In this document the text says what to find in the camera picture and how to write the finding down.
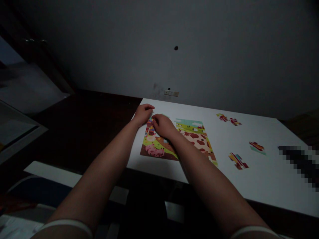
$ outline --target pixelated area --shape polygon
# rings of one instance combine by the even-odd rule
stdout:
[[[297,169],[301,178],[319,192],[319,151],[312,146],[308,146],[308,149],[300,146],[279,146],[278,149],[283,159]]]

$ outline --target white sleeve cuff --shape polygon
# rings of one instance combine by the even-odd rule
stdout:
[[[93,239],[93,233],[87,225],[85,225],[83,222],[71,220],[71,219],[60,219],[60,220],[56,220],[53,222],[49,222],[48,224],[45,224],[43,227],[41,227],[39,229],[39,231],[42,231],[43,229],[46,229],[48,227],[60,226],[60,225],[69,225],[69,226],[78,227],[78,228],[82,229],[83,231],[85,231],[88,234],[88,236],[90,237],[90,239]]]
[[[270,230],[268,228],[261,227],[261,226],[247,226],[247,227],[243,227],[243,228],[239,229],[238,231],[236,231],[230,237],[230,239],[235,239],[239,235],[241,235],[243,233],[246,233],[246,232],[251,232],[251,231],[267,232],[267,233],[273,234],[274,236],[277,236],[279,238],[279,236],[274,231],[272,231],[272,230]]]

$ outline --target finger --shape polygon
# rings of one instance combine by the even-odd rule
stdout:
[[[156,120],[152,121],[152,125],[154,126],[155,129],[159,126]]]
[[[159,114],[155,114],[155,115],[152,116],[152,118],[158,120],[160,118],[160,116],[161,115],[159,115]]]
[[[151,114],[153,113],[153,110],[152,110],[152,109],[148,109],[146,112],[147,112],[149,115],[151,115]]]
[[[150,105],[150,104],[143,104],[141,105],[144,109],[155,109],[154,106]]]

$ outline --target hand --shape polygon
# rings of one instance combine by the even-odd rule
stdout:
[[[138,106],[132,121],[136,122],[138,127],[141,127],[150,118],[153,112],[153,109],[155,109],[155,107],[150,104],[144,104],[144,105]]]
[[[172,121],[165,115],[156,114],[152,118],[152,124],[160,136],[169,139],[174,133],[178,133]]]

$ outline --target white table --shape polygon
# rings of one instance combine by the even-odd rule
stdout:
[[[278,149],[280,145],[307,145],[277,119],[150,99],[143,99],[141,104],[145,103],[155,107],[154,114],[163,113],[172,121],[202,121],[218,168],[244,198],[319,217],[318,193]],[[223,122],[218,113],[236,118],[242,125]],[[146,125],[137,131],[127,167],[188,183],[180,162],[140,155],[145,130]],[[251,150],[250,141],[263,146],[266,156]],[[231,152],[239,154],[249,168],[238,170],[228,157]]]

